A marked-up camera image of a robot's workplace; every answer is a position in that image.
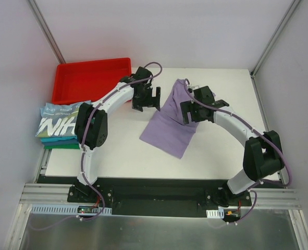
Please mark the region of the purple t-shirt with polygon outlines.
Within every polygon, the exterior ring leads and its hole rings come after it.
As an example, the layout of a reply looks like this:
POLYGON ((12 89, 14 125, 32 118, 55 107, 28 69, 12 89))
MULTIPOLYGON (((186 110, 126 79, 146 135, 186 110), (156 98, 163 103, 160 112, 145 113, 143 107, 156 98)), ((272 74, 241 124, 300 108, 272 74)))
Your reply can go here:
POLYGON ((184 89, 184 80, 176 80, 163 107, 154 113, 140 140, 182 158, 199 125, 196 122, 183 123, 180 103, 190 99, 184 89))

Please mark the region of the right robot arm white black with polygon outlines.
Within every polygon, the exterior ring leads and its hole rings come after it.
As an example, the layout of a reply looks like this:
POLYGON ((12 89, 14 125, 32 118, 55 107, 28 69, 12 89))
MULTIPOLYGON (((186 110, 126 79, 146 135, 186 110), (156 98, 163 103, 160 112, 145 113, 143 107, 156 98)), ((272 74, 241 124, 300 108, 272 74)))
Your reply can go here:
POLYGON ((187 94, 191 100, 180 103, 184 124, 210 121, 229 132, 244 147, 242 170, 213 193, 214 204, 221 207, 234 205, 245 191, 285 166, 277 132, 258 132, 226 101, 215 100, 207 86, 188 89, 187 94))

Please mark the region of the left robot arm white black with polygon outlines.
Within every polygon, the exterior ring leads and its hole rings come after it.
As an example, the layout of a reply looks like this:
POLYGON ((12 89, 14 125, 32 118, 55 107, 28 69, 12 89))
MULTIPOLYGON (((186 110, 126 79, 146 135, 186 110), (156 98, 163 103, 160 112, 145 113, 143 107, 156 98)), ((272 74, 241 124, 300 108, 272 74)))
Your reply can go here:
POLYGON ((86 203, 100 202, 103 197, 98 193, 96 181, 99 148, 108 136, 108 116, 131 101, 132 109, 142 112, 143 108, 161 109, 161 88, 157 87, 153 94, 152 80, 162 73, 162 66, 150 62, 139 67, 135 73, 119 80, 117 85, 105 96, 92 104, 83 103, 79 107, 75 134, 81 150, 80 170, 77 181, 69 190, 67 201, 76 198, 86 203), (148 66, 156 64, 159 72, 153 74, 148 66))

